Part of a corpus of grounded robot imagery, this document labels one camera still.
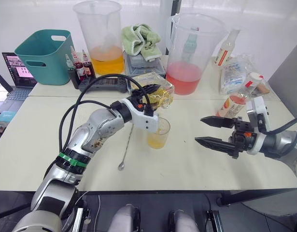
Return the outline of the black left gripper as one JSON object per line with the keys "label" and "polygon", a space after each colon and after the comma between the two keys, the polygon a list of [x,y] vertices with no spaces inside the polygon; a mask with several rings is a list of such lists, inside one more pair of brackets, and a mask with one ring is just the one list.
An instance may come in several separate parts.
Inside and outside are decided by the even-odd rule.
{"label": "black left gripper", "polygon": [[136,109],[152,109],[151,104],[144,103],[143,97],[145,94],[152,94],[160,88],[158,84],[148,84],[141,89],[134,89],[131,91],[130,102]]}

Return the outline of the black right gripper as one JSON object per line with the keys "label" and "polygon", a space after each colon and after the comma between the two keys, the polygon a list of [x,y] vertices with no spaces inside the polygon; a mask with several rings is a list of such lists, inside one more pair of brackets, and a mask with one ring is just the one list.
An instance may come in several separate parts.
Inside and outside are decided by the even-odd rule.
{"label": "black right gripper", "polygon": [[253,147],[257,134],[250,122],[242,121],[242,117],[226,118],[219,116],[203,117],[201,122],[217,128],[233,128],[229,142],[213,137],[195,137],[195,141],[200,145],[211,150],[229,154],[232,158],[237,159],[239,153],[247,151]]}

